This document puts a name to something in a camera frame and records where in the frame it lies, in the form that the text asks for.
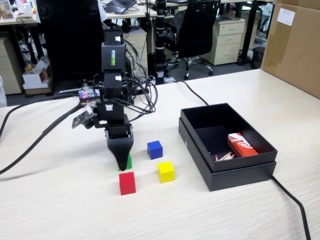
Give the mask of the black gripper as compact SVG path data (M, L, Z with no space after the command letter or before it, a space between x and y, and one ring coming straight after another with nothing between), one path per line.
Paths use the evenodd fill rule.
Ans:
M105 131L107 147L114 155L118 168L125 171L130 151L134 144L133 129L124 106L117 102L98 102L93 109L91 118L96 128Z

